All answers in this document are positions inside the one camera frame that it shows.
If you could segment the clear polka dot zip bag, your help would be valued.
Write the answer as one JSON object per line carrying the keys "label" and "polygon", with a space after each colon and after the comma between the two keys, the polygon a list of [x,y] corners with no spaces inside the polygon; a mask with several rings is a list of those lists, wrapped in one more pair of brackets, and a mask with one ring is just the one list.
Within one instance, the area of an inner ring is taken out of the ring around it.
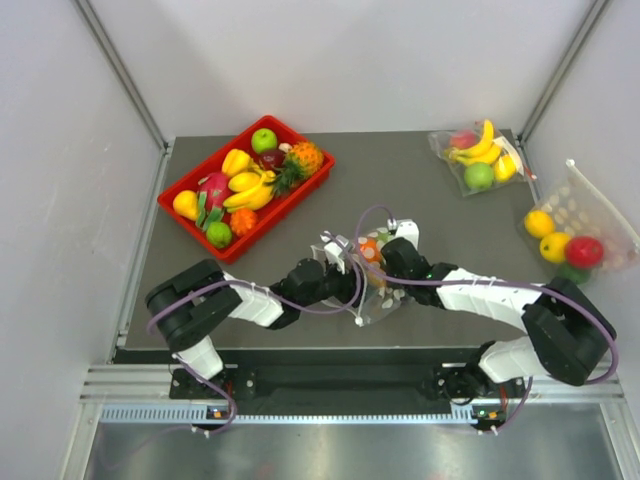
{"label": "clear polka dot zip bag", "polygon": [[[348,268],[358,268],[361,271],[363,281],[361,300],[357,305],[350,305],[347,308],[347,311],[354,316],[355,323],[359,327],[384,319],[409,301],[400,288],[392,287],[383,278],[383,275],[385,275],[384,267],[386,266],[383,256],[379,265],[369,264],[360,253],[358,239],[360,237],[376,238],[378,230],[388,231],[387,227],[379,227],[359,236],[356,241],[352,241],[354,245],[351,252],[352,260],[347,263]],[[312,258],[323,263],[327,270],[329,263],[325,258],[323,246],[324,243],[321,240],[319,244],[311,246],[311,252]]]}

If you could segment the green fake fruit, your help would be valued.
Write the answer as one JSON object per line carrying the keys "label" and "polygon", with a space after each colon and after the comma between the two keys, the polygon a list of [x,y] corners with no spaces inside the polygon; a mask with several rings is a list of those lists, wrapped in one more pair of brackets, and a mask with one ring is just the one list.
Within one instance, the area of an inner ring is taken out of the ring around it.
{"label": "green fake fruit", "polygon": [[392,241],[393,239],[394,235],[392,233],[382,230],[377,231],[376,244],[378,248],[382,248],[385,244]]}

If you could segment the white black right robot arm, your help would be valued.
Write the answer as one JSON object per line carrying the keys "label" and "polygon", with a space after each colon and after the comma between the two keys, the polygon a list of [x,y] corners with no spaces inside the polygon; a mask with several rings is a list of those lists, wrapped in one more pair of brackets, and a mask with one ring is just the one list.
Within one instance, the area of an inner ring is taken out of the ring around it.
{"label": "white black right robot arm", "polygon": [[381,250],[384,271],[417,303],[477,314],[521,330],[514,341],[482,346],[466,380],[487,396],[517,377],[548,375],[582,386],[617,332],[571,280],[555,277],[546,285],[495,280],[447,263],[429,264],[414,245],[396,238]]}

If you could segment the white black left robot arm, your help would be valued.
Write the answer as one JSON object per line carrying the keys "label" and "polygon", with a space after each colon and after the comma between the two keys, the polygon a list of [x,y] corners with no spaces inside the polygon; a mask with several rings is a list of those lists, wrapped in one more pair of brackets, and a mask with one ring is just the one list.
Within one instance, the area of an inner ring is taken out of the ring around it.
{"label": "white black left robot arm", "polygon": [[286,277],[261,287],[234,278],[214,260],[200,261],[153,288],[145,298],[150,328],[164,338],[172,356],[190,368],[192,384],[205,396],[226,387],[224,363],[210,333],[223,321],[240,319],[267,330],[296,322],[303,311],[335,298],[340,311],[358,302],[364,286],[359,268],[342,271],[312,258]]}

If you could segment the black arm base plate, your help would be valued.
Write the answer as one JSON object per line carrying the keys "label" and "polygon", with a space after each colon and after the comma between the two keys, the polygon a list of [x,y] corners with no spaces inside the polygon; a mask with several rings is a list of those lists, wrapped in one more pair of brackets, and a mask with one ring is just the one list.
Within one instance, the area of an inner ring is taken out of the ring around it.
{"label": "black arm base plate", "polygon": [[317,399],[357,391],[415,392],[430,401],[498,398],[475,348],[227,349],[211,382],[240,402],[280,392]]}

